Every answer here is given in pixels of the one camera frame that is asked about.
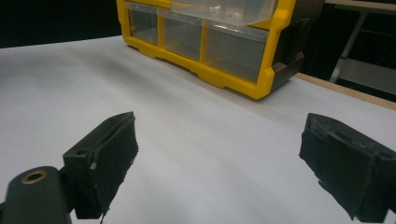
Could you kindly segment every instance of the yellow frame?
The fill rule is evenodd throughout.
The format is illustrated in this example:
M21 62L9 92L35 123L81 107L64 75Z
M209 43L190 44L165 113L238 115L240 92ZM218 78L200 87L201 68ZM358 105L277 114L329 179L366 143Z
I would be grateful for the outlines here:
M272 68L273 59L276 52L277 42L280 33L290 24L292 12L296 0L278 0L276 11L271 20L261 21L252 26L266 29L269 31L264 54L262 56L262 65L257 79L257 83L244 80L241 77L217 70L205 65L203 62L203 53L201 53L200 62L180 56L163 48L162 38L158 38L158 46L151 45L131 36L128 8L126 3L139 3L155 7L170 8L171 3L167 0L117 0L119 20L121 25L122 37L124 41L140 50L143 54L151 58L161 58L169 62L185 67L197 74L198 78L219 88L230 88L239 91L254 99L261 99L268 95L274 81L275 72ZM206 28L203 27L201 52L205 49ZM158 17L158 37L163 36L163 18Z

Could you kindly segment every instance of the white table surface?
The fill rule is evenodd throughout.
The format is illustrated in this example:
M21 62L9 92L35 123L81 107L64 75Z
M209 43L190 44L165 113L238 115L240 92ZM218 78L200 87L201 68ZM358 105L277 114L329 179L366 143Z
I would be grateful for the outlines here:
M395 111L298 78L254 101L150 59L119 36L0 49L3 200L13 177L63 167L67 149L131 110L140 151L108 224L353 223L298 157L307 114L396 149ZM386 223L395 218L389 212Z

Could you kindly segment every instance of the storage drawer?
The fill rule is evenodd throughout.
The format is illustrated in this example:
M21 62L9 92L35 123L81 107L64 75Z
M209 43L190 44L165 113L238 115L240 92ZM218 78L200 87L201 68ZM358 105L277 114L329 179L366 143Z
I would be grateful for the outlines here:
M158 15L163 17L163 47L199 61L202 19L181 15L163 8L158 10Z
M210 21L205 26L205 64L255 83L268 32Z
M158 45L157 8L128 3L131 36Z

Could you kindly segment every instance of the dark background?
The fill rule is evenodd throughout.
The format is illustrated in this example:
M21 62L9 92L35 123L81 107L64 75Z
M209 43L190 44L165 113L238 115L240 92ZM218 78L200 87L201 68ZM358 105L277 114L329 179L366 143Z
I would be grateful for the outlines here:
M0 48L120 34L116 0L0 0Z
M394 0L376 2L396 4ZM325 4L305 43L301 72L329 80L359 16L358 11ZM369 13L348 58L394 69L396 76L396 16ZM388 92L343 79L338 79L336 84L396 102L396 95Z

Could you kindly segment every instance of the brass insert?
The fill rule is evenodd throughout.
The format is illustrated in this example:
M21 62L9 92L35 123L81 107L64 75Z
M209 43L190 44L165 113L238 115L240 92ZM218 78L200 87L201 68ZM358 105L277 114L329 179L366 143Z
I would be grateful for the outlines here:
M21 182L24 185L34 184L46 178L47 174L47 171L36 170L24 176Z

